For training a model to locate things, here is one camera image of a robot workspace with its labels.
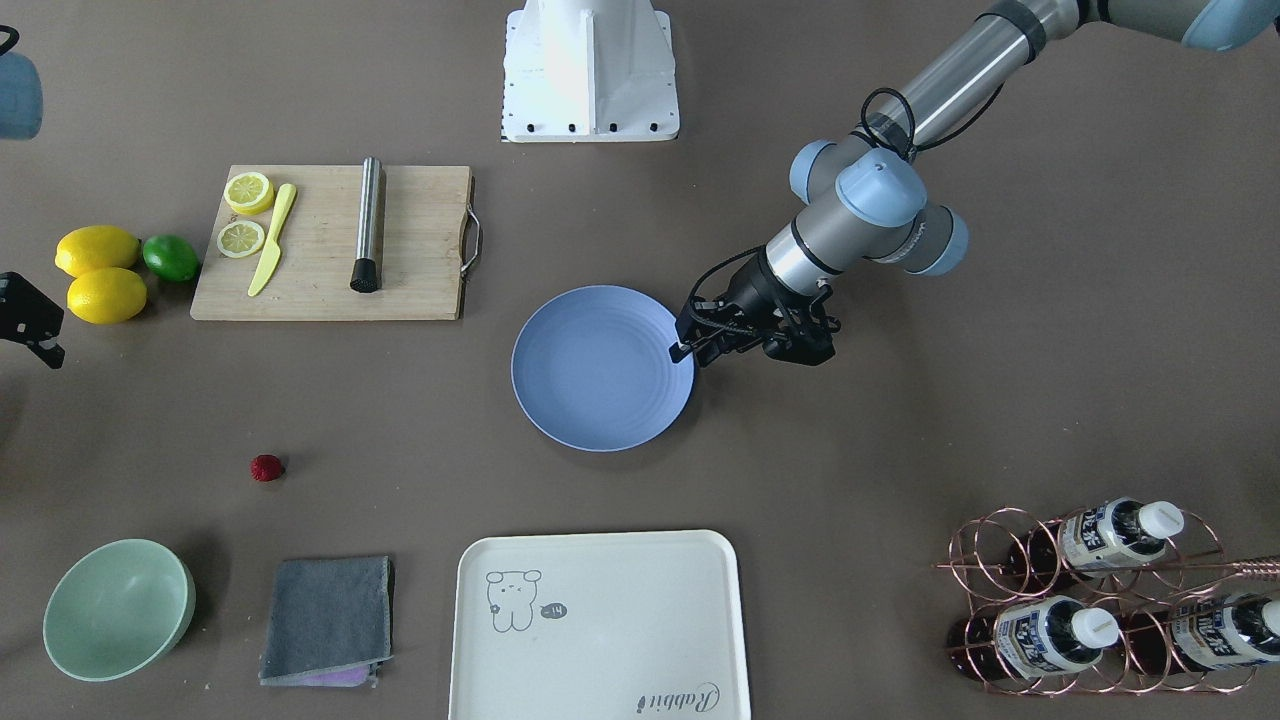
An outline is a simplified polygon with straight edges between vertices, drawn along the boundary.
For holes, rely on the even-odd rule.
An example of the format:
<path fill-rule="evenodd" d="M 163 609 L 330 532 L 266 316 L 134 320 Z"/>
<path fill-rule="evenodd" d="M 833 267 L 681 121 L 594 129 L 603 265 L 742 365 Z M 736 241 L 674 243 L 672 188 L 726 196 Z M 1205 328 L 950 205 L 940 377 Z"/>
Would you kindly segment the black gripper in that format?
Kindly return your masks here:
<path fill-rule="evenodd" d="M 710 275 L 744 258 L 748 261 L 721 296 L 708 300 L 699 295 Z M 694 357 L 705 368 L 726 354 L 762 346 L 768 357 L 778 361 L 820 365 L 835 356 L 833 334 L 841 324 L 826 313 L 824 301 L 832 296 L 829 282 L 822 278 L 817 288 L 814 296 L 787 288 L 772 274 L 763 250 L 728 258 L 692 286 L 690 310 L 682 310 L 675 320 L 677 338 L 668 348 L 669 360 Z"/>

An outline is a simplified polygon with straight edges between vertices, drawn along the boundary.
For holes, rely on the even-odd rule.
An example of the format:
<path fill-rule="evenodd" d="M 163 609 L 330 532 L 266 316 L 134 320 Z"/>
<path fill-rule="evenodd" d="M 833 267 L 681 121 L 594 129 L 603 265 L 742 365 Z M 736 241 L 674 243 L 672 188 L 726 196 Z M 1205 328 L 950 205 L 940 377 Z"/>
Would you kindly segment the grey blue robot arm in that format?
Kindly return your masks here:
<path fill-rule="evenodd" d="M 783 363 L 819 365 L 840 323 L 826 311 L 833 279 L 860 260 L 942 275 L 965 256 L 969 229 L 931 202 L 915 158 L 964 132 L 1005 82 L 1046 45 L 1091 23 L 1134 29 L 1216 53 L 1277 24 L 1275 1 L 997 1 L 905 88 L 879 88 L 841 141 L 806 145 L 788 182 L 803 210 L 769 242 L 733 258 L 727 290 L 692 290 L 669 360 L 707 366 L 760 347 Z"/>

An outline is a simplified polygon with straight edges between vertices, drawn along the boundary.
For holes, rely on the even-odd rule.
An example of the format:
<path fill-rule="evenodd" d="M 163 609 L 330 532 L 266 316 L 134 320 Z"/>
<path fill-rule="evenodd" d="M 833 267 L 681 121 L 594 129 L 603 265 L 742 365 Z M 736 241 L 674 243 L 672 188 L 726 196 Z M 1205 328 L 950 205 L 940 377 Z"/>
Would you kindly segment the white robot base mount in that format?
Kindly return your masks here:
<path fill-rule="evenodd" d="M 671 18 L 649 1 L 527 1 L 506 18 L 503 67 L 506 142 L 678 137 Z"/>

